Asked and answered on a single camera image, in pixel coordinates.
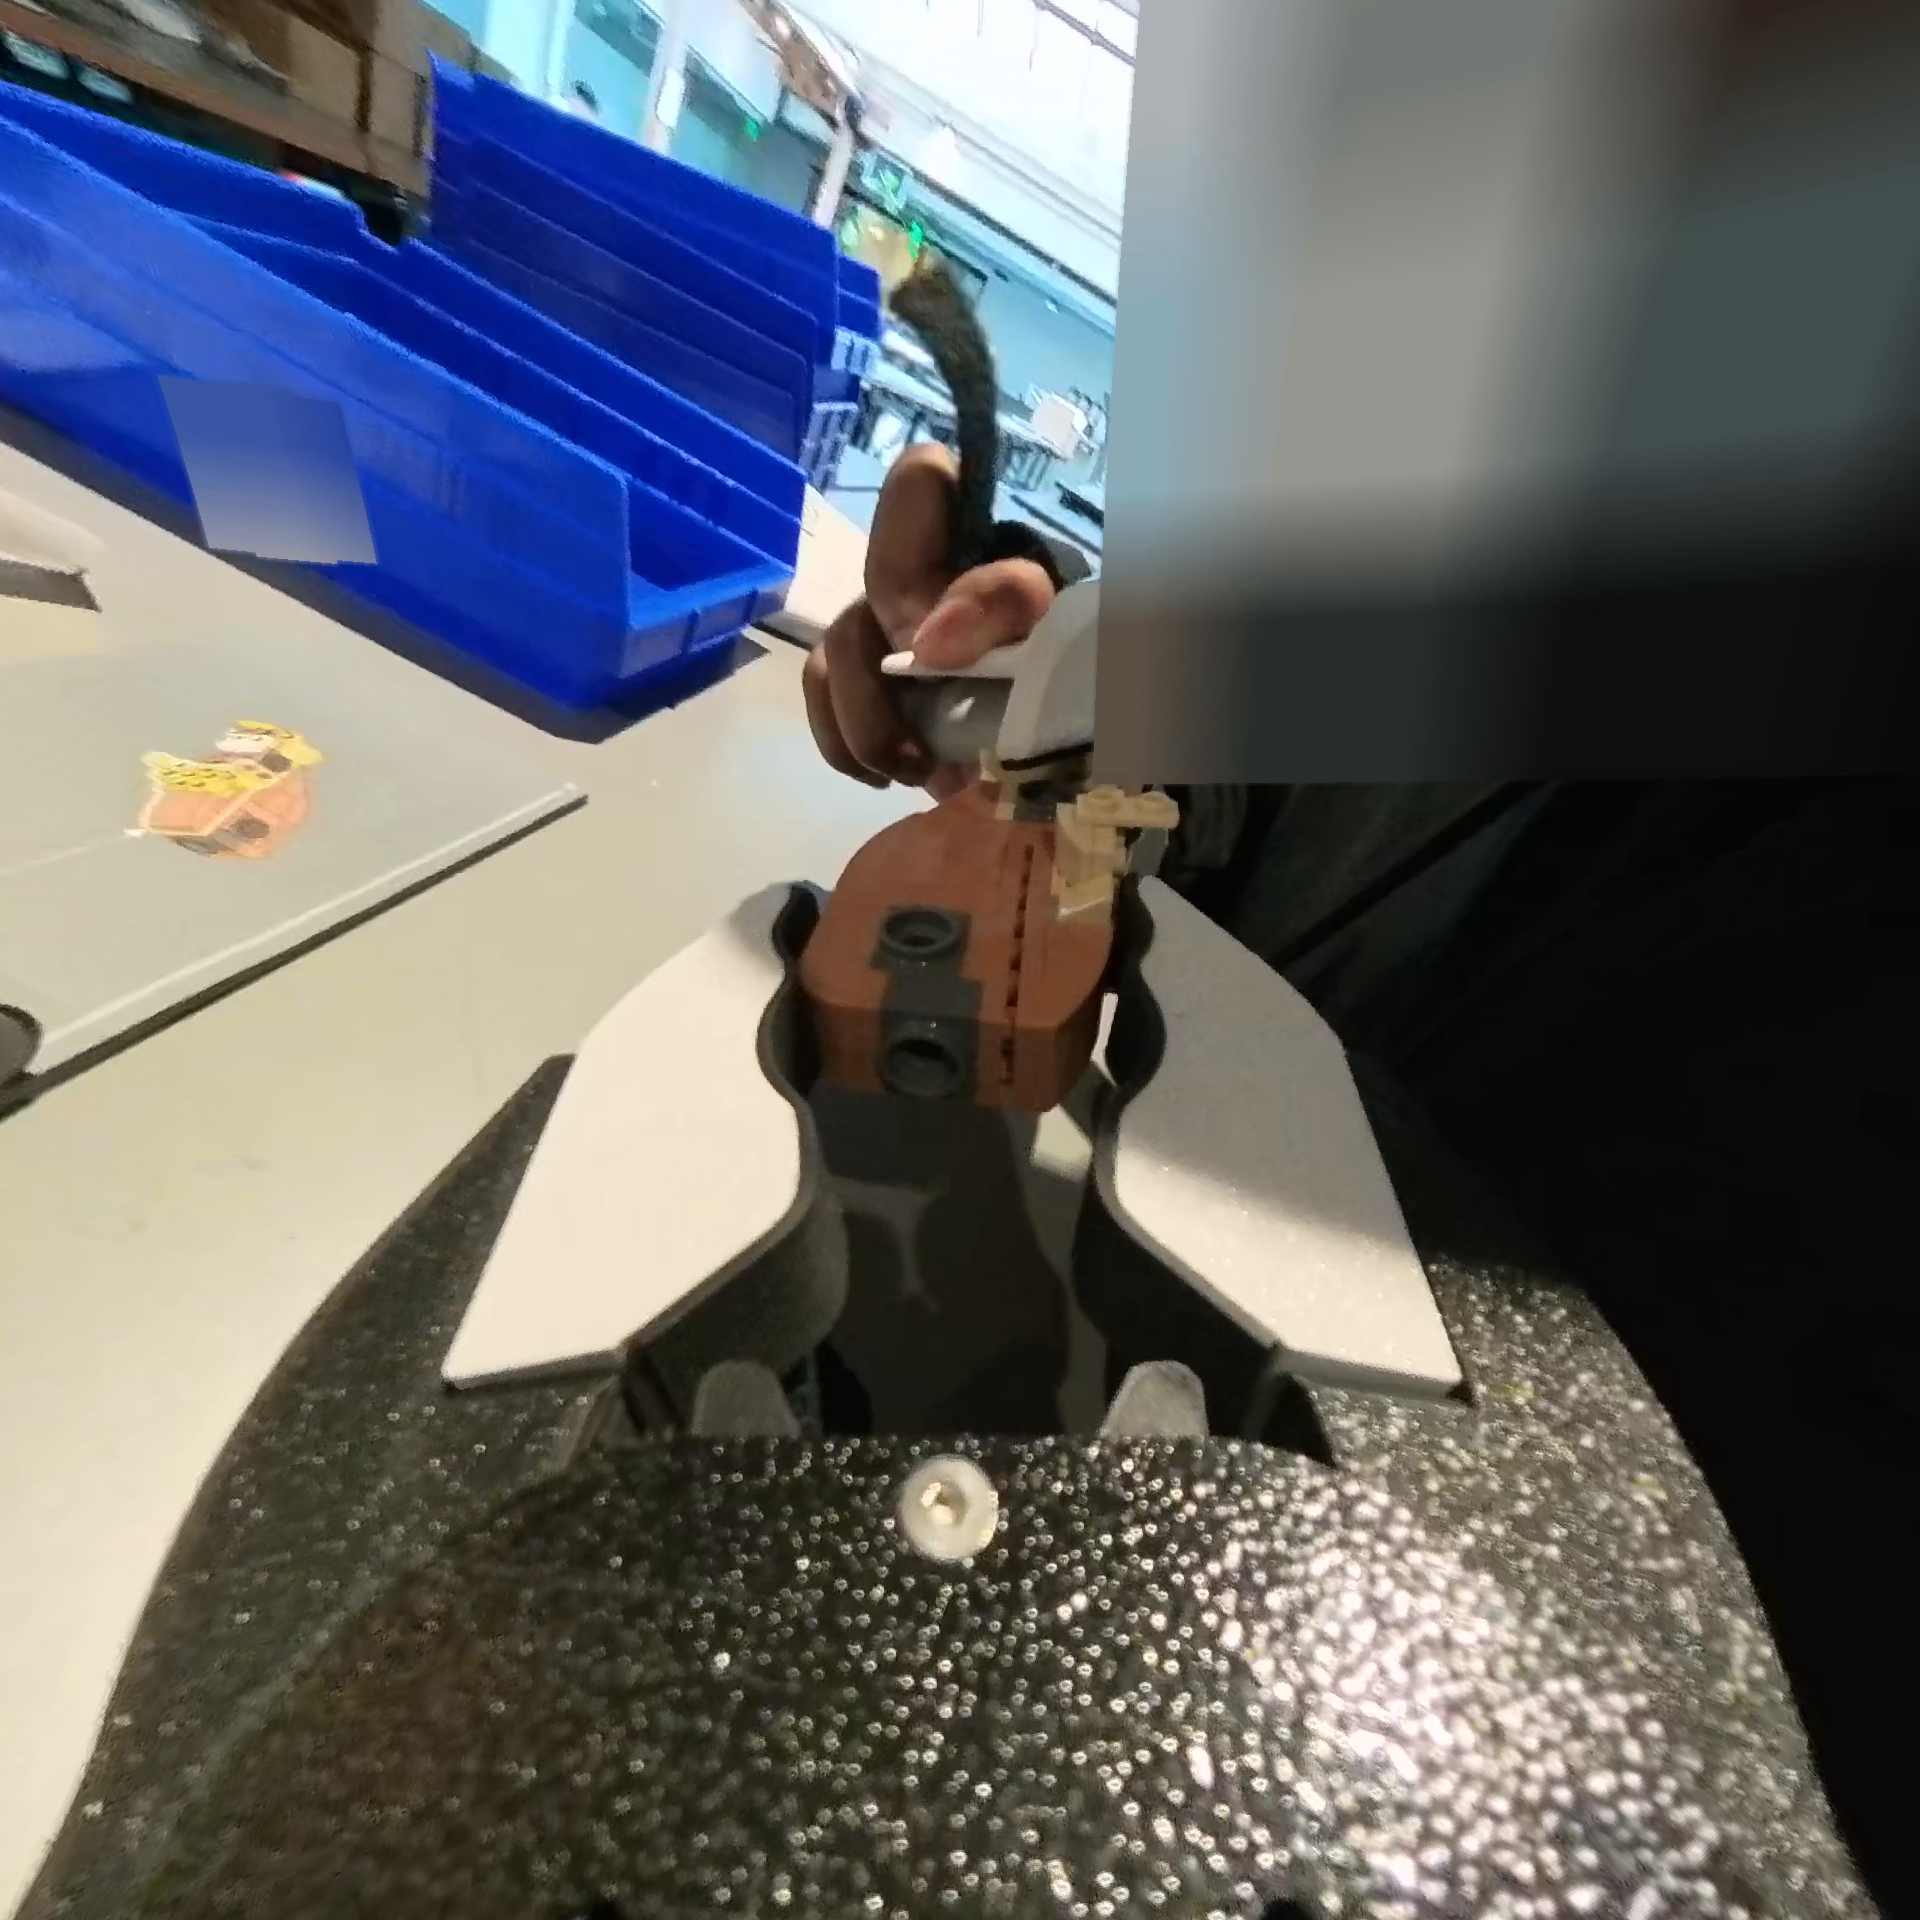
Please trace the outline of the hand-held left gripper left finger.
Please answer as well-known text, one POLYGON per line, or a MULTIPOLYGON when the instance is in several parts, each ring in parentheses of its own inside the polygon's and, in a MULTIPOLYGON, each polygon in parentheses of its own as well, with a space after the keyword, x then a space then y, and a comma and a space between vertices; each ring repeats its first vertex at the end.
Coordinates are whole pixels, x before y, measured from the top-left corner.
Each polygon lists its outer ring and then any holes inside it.
POLYGON ((778 1376, 828 1334, 828 1187, 796 961, 825 894, 739 903, 593 1023, 562 1075, 443 1386, 778 1376))

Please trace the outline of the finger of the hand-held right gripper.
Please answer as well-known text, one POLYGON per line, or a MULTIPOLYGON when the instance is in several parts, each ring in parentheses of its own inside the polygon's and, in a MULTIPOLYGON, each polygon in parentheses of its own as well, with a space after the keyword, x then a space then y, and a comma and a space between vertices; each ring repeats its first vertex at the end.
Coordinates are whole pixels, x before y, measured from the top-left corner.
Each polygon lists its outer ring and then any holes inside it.
POLYGON ((1097 583, 1069 585, 1036 632, 994 649, 1005 683, 997 757, 1005 769, 1087 756, 1097 690, 1097 583))

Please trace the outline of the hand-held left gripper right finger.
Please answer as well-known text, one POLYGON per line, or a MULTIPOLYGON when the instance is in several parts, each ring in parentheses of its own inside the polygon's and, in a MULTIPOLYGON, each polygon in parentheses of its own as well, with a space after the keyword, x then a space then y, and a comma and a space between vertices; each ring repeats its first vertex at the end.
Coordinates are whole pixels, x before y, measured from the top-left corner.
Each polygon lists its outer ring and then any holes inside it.
POLYGON ((1463 1387, 1331 1026, 1167 881, 1116 924, 1093 1125, 1093 1324, 1212 1405, 1273 1378, 1419 1401, 1463 1387))

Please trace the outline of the tan brick assembly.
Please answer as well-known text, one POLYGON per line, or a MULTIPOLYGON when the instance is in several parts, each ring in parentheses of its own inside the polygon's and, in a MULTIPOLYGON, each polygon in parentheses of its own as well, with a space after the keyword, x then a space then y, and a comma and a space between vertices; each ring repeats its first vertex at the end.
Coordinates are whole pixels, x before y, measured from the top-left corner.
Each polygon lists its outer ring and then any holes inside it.
POLYGON ((1058 802, 1052 843, 1056 920, 1110 920, 1141 837, 1169 837, 1180 812, 1169 794, 1119 783, 1092 783, 1058 802))

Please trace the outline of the orange and tan brick model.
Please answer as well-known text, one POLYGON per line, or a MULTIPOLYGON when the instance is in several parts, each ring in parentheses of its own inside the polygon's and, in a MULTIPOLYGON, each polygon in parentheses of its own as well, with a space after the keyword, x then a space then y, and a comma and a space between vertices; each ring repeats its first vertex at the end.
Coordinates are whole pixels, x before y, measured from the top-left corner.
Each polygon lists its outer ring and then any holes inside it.
POLYGON ((1056 920, 1056 807, 990 783, 879 831, 799 955, 828 1087, 1048 1113, 1092 1068, 1112 917, 1056 920))

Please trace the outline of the blue plastic bin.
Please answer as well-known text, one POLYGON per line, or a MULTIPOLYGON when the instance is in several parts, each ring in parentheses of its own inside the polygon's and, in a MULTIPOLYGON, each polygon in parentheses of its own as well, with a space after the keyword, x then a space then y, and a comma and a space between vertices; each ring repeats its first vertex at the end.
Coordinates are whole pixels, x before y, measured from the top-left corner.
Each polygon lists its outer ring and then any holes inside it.
POLYGON ((799 214, 431 61, 428 239, 821 492, 879 361, 879 275, 799 214))
POLYGON ((3 85, 3 402, 188 507, 168 380, 333 402, 345 592, 556 708, 652 702, 782 608, 799 467, 311 184, 3 85))

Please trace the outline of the grey desk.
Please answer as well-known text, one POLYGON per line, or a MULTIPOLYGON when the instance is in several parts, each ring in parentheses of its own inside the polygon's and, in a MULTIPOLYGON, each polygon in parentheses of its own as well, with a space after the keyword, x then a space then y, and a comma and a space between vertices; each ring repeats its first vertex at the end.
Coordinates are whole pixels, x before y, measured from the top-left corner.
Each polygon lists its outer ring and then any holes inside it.
POLYGON ((206 611, 283 611, 589 802, 3 1120, 3 1916, 34 1888, 180 1522, 299 1326, 544 1059, 764 881, 828 881, 910 798, 828 774, 812 671, 731 673, 556 737, 221 564, 206 611))

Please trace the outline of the person's right hand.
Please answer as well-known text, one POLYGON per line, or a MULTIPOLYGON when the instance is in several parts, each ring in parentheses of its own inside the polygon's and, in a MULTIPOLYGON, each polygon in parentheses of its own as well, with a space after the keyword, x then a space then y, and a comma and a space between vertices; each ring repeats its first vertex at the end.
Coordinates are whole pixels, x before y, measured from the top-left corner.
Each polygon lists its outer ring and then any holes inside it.
POLYGON ((825 764, 868 787, 919 787, 931 801, 961 794, 972 777, 937 764, 908 729, 883 663, 914 654, 941 673, 969 665, 1026 639, 1058 595, 1046 564, 1027 560, 953 573, 953 504, 957 458, 944 445, 908 448, 875 504, 865 592, 803 661, 806 725, 825 764))

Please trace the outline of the grey instruction booklet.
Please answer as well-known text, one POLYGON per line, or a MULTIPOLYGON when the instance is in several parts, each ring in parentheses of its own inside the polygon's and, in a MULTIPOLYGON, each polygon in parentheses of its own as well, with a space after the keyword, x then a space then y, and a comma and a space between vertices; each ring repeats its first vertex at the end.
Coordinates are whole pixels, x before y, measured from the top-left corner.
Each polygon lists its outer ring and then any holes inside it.
POLYGON ((581 802, 476 695, 3 445, 3 1113, 581 802))

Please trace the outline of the brown cardboard panel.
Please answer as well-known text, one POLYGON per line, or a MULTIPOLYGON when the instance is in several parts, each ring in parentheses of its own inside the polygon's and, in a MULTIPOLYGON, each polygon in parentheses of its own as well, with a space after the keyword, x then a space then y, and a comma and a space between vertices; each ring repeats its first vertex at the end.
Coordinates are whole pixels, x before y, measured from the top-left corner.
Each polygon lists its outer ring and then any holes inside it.
POLYGON ((417 204, 439 70, 479 45, 433 2, 49 2, 157 132, 348 196, 417 204))

